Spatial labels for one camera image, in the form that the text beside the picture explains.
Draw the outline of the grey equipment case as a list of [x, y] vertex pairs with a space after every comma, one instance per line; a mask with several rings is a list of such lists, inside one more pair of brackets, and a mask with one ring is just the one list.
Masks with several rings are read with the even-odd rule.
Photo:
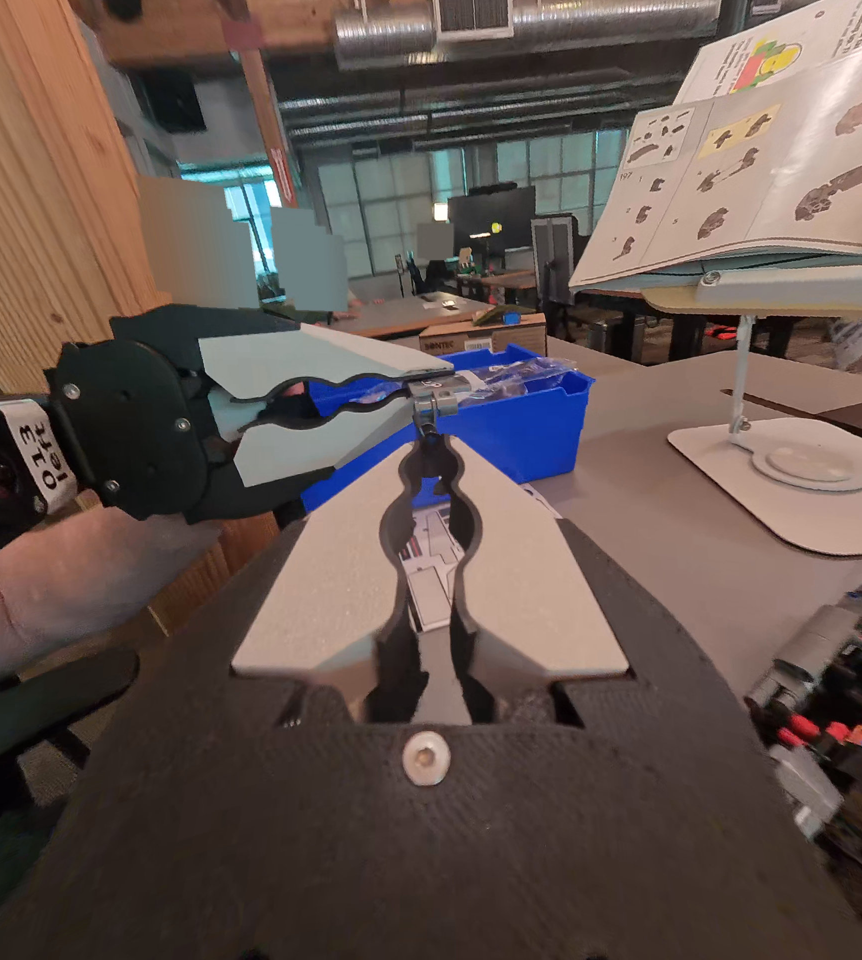
[[541, 305], [572, 305], [570, 280], [581, 257], [577, 218], [570, 212], [534, 217], [530, 227], [533, 271]]

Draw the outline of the person's left hand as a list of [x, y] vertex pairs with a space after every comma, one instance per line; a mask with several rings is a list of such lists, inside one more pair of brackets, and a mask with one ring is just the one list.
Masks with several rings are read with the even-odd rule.
[[215, 546], [224, 525], [180, 515], [137, 520], [117, 508], [81, 511], [40, 538], [49, 565], [37, 588], [35, 623], [85, 637], [123, 624]]

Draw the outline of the grey toy brick panel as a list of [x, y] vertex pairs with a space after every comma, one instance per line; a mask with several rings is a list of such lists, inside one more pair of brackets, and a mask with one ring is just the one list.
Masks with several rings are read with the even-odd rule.
[[436, 427], [441, 418], [455, 416], [460, 403], [474, 391], [463, 375], [448, 374], [405, 384], [413, 402], [413, 421], [419, 429]]

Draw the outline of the brown cardboard box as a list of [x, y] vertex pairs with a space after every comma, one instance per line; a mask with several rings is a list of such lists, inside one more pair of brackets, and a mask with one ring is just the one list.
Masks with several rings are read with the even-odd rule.
[[466, 319], [429, 326], [417, 338], [418, 348], [425, 354], [445, 356], [462, 352], [487, 350], [500, 354], [509, 346], [520, 347], [532, 354], [545, 355], [547, 328], [545, 315], [523, 314], [516, 322], [502, 316], [495, 322]]

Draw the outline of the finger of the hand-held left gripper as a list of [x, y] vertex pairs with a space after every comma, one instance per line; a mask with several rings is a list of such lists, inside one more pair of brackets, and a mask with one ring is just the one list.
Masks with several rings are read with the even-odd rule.
[[360, 378], [424, 380], [453, 372], [418, 349], [329, 327], [201, 338], [204, 373], [237, 402], [268, 399], [299, 381], [340, 386]]
[[232, 462], [245, 487], [338, 469], [411, 424], [413, 414], [413, 398], [395, 395], [347, 404], [317, 421], [257, 422], [244, 430]]

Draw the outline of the grey toy brick car model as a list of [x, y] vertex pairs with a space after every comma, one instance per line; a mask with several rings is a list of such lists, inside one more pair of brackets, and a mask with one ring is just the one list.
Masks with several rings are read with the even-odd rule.
[[745, 705], [798, 830], [862, 868], [862, 584], [782, 644]]

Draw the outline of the person's left forearm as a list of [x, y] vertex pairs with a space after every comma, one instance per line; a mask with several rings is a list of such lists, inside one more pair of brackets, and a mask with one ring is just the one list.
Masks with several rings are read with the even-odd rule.
[[104, 630], [100, 613], [64, 570], [0, 559], [0, 681]]

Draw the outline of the white sticker sheet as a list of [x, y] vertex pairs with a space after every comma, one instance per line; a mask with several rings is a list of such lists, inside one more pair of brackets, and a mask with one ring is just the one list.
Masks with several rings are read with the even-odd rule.
[[419, 632], [449, 624], [463, 560], [468, 560], [461, 570], [467, 609], [483, 625], [516, 591], [552, 581], [539, 554], [555, 550], [561, 516], [540, 493], [529, 485], [500, 486], [496, 500], [479, 504], [477, 511], [482, 530], [474, 552], [461, 546], [451, 528], [450, 499], [439, 497], [413, 512], [414, 532], [401, 556]]

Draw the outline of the wooden post with red bracket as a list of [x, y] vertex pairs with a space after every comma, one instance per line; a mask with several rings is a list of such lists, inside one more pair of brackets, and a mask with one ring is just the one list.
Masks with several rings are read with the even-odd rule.
[[277, 92], [262, 53], [264, 36], [260, 25], [251, 17], [235, 19], [225, 16], [221, 30], [229, 51], [237, 54], [242, 66], [257, 127], [281, 202], [286, 208], [297, 209], [300, 199], [291, 170], [290, 151]]

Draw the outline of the blue plastic storage bin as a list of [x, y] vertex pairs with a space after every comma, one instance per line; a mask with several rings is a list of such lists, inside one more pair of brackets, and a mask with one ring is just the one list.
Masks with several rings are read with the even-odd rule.
[[[510, 345], [500, 353], [480, 349], [446, 355], [444, 359], [453, 365], [454, 371], [462, 371], [538, 356]], [[455, 415], [442, 417], [438, 429], [462, 440], [515, 483], [568, 474], [574, 469], [594, 383], [593, 377], [578, 369], [569, 373], [555, 389], [461, 408]], [[386, 399], [393, 388], [401, 386], [397, 381], [370, 378], [341, 387], [313, 383], [309, 392], [318, 413], [323, 416], [349, 402], [377, 403]], [[414, 438], [414, 427], [407, 426], [366, 450], [305, 490], [301, 495], [303, 507], [311, 512], [322, 506], [388, 454]]]

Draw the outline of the clear plastic bags pile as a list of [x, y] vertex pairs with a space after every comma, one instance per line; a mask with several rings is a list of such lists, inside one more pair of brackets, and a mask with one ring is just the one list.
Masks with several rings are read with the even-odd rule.
[[537, 356], [509, 364], [452, 370], [449, 375], [464, 376], [474, 387], [470, 397], [461, 401], [461, 409], [555, 389], [562, 386], [568, 374], [577, 371], [572, 363]]

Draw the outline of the black toy brick connector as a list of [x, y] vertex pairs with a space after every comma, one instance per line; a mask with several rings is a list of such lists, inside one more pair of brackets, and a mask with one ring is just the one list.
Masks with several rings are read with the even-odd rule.
[[425, 485], [430, 483], [434, 496], [450, 497], [458, 464], [448, 438], [442, 435], [437, 425], [430, 420], [419, 423], [416, 430], [417, 493], [420, 494]]

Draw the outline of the open instruction booklet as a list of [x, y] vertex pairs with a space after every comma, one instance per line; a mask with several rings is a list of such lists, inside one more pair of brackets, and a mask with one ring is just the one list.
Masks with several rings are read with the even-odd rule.
[[778, 265], [862, 265], [862, 1], [703, 47], [674, 102], [634, 118], [569, 287]]

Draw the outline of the black computer monitor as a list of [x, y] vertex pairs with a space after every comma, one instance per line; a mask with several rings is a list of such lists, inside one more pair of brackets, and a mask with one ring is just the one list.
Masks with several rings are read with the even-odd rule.
[[449, 198], [453, 253], [470, 248], [482, 257], [530, 248], [536, 202], [533, 185]]

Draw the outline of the light wooden pillar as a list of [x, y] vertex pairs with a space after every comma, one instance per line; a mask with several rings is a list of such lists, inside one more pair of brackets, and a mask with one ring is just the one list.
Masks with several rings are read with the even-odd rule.
[[0, 2], [0, 389], [43, 393], [65, 343], [170, 305], [139, 177], [69, 2]]

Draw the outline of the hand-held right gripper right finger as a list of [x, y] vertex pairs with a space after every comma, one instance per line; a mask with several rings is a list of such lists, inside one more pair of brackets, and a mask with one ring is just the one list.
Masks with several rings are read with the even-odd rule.
[[491, 698], [618, 678], [630, 664], [557, 512], [461, 439], [449, 439], [450, 530], [461, 543], [452, 592], [458, 678]]

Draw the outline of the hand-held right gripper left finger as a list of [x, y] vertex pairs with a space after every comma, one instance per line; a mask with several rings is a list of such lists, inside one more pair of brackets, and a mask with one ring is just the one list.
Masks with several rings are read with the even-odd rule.
[[415, 528], [418, 451], [401, 445], [306, 517], [234, 674], [332, 688], [368, 721], [412, 719], [421, 654], [401, 551]]

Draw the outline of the white book stand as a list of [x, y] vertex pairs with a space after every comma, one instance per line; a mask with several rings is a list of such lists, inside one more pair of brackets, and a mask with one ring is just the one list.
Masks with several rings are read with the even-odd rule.
[[786, 544], [862, 557], [862, 438], [818, 418], [744, 414], [755, 322], [861, 319], [862, 265], [712, 270], [643, 296], [667, 313], [739, 319], [728, 423], [678, 429], [670, 446]]

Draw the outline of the silver duct with vent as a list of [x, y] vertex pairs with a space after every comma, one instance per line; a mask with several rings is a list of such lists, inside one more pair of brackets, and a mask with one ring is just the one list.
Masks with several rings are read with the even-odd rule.
[[499, 52], [539, 53], [712, 36], [716, 1], [356, 2], [334, 17], [347, 66], [430, 63]]

